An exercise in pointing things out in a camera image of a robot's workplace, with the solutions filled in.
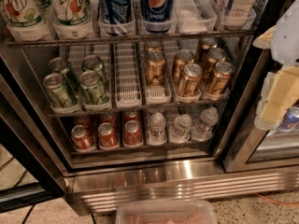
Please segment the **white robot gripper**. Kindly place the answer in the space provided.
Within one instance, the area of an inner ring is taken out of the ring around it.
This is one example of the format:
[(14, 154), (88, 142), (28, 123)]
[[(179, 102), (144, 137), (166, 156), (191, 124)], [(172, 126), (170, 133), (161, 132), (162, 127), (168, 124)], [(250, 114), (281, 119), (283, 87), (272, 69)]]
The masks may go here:
[(253, 46), (271, 48), (274, 61), (292, 65), (276, 73), (269, 72), (263, 81), (254, 125), (260, 130), (271, 130), (299, 99), (299, 0), (292, 3), (276, 26), (255, 38)]

